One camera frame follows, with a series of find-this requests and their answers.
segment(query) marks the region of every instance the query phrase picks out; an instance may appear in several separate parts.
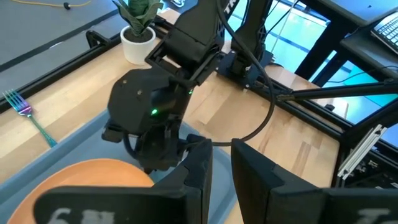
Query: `rainbow fork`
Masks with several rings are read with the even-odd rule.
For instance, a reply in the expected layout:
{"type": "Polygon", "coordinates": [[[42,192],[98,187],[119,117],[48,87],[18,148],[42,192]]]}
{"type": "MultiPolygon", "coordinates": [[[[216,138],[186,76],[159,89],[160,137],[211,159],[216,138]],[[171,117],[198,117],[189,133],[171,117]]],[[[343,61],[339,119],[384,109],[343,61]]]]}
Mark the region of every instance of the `rainbow fork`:
{"type": "Polygon", "coordinates": [[[5,93],[2,93],[2,95],[20,115],[27,116],[32,121],[32,123],[40,131],[50,147],[54,147],[57,144],[57,142],[53,138],[51,138],[51,136],[45,132],[44,128],[42,128],[41,125],[39,125],[38,122],[35,120],[35,118],[33,117],[33,109],[31,105],[29,105],[28,102],[26,102],[26,100],[23,99],[20,94],[18,94],[14,90],[8,90],[5,93]]]}

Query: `wooden tabletop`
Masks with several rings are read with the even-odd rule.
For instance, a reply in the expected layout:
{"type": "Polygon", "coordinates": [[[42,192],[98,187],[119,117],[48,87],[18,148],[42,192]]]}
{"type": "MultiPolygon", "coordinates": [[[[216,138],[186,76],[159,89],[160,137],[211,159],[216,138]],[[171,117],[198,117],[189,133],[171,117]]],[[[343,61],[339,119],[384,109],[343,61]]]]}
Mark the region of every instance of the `wooden tabletop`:
{"type": "MultiPolygon", "coordinates": [[[[173,10],[161,14],[175,22],[173,10]]],[[[61,141],[106,109],[114,82],[133,65],[124,58],[121,45],[48,86],[28,99],[39,123],[61,141]]],[[[318,88],[281,67],[266,67],[270,77],[295,90],[318,88]]],[[[342,99],[331,103],[345,117],[348,105],[342,99]]],[[[242,91],[229,80],[212,74],[193,92],[184,121],[214,141],[230,141],[253,131],[268,112],[269,102],[242,91]]],[[[30,121],[8,110],[0,114],[0,183],[21,170],[49,149],[30,121]]],[[[319,186],[330,186],[338,152],[338,141],[276,108],[269,124],[248,141],[253,148],[301,178],[319,186]]],[[[242,223],[235,206],[226,223],[242,223]]]]}

